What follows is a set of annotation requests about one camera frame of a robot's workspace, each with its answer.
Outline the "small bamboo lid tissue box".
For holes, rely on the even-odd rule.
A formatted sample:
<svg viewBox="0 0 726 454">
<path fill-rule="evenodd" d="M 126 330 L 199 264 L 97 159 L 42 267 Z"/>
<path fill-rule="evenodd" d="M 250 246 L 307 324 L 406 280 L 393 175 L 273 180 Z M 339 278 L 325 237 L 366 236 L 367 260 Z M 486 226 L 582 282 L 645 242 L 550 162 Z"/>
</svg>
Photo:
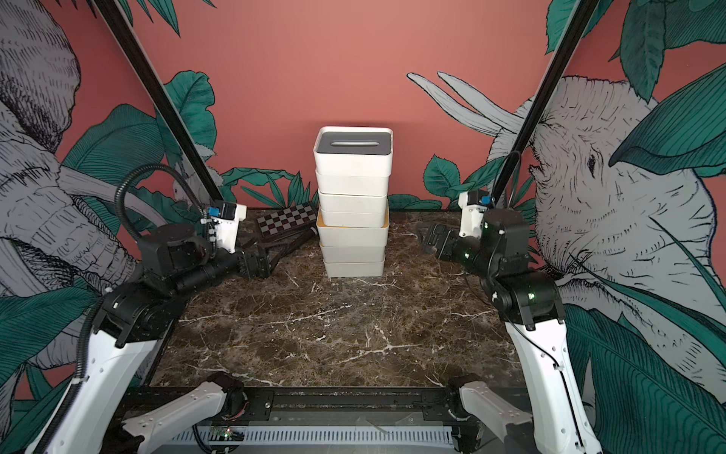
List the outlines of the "small bamboo lid tissue box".
<svg viewBox="0 0 726 454">
<path fill-rule="evenodd" d="M 319 193 L 345 196 L 385 197 L 389 177 L 321 174 L 316 171 Z"/>
</svg>

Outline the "large bamboo lid tissue box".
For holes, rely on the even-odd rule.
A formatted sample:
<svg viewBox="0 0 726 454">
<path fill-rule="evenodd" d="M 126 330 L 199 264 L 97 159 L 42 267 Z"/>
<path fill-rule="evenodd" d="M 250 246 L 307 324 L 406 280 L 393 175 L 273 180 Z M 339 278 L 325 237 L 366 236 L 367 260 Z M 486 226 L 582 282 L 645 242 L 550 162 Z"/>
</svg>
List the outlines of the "large bamboo lid tissue box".
<svg viewBox="0 0 726 454">
<path fill-rule="evenodd" d="M 324 247 L 385 247 L 389 237 L 389 210 L 381 227 L 346 227 L 328 223 L 326 212 L 319 210 L 317 231 Z"/>
</svg>

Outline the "yellow lid tissue box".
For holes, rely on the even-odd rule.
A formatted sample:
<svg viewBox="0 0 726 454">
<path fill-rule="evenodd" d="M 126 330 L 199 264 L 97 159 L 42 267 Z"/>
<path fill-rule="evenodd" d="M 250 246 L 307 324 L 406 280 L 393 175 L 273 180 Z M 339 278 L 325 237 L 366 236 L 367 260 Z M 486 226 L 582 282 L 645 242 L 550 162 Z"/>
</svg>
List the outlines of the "yellow lid tissue box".
<svg viewBox="0 0 726 454">
<path fill-rule="evenodd" d="M 378 263 L 385 260 L 385 246 L 324 246 L 321 253 L 326 263 Z"/>
</svg>

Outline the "grey lid tissue box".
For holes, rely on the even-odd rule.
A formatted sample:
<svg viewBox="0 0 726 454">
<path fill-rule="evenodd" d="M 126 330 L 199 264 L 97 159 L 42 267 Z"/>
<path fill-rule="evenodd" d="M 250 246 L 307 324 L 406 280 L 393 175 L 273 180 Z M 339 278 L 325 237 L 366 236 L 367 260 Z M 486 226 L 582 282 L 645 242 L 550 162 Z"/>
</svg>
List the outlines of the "grey lid tissue box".
<svg viewBox="0 0 726 454">
<path fill-rule="evenodd" d="M 330 227 L 382 228 L 387 222 L 387 210 L 376 213 L 337 212 L 321 209 L 321 222 Z"/>
<path fill-rule="evenodd" d="M 393 131 L 376 127 L 326 126 L 313 148 L 321 175 L 389 177 Z"/>
</svg>

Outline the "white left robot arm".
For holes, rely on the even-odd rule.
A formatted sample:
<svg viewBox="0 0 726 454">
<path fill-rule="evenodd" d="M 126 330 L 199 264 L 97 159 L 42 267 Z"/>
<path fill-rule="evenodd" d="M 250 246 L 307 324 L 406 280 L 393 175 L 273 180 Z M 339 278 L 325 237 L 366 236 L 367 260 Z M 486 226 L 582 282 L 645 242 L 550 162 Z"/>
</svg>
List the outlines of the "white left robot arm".
<svg viewBox="0 0 726 454">
<path fill-rule="evenodd" d="M 192 297 L 230 276 L 253 279 L 272 270 L 264 253 L 219 248 L 190 224 L 163 225 L 136 243 L 140 276 L 108 291 L 86 318 L 75 373 L 26 452 L 100 452 L 134 375 Z"/>
</svg>

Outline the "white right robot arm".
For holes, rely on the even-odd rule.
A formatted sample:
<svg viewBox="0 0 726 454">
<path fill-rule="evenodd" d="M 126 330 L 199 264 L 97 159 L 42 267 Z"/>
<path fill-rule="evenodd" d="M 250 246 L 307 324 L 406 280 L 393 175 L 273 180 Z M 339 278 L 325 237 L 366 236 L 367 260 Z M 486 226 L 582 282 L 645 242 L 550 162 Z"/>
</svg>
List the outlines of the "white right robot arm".
<svg viewBox="0 0 726 454">
<path fill-rule="evenodd" d="M 522 412 L 484 382 L 457 388 L 457 416 L 474 416 L 508 451 L 601 453 L 572 370 L 565 309 L 553 279 L 529 266 L 529 225 L 511 209 L 470 205 L 461 226 L 427 227 L 423 250 L 476 276 L 521 362 L 531 403 Z"/>
</svg>

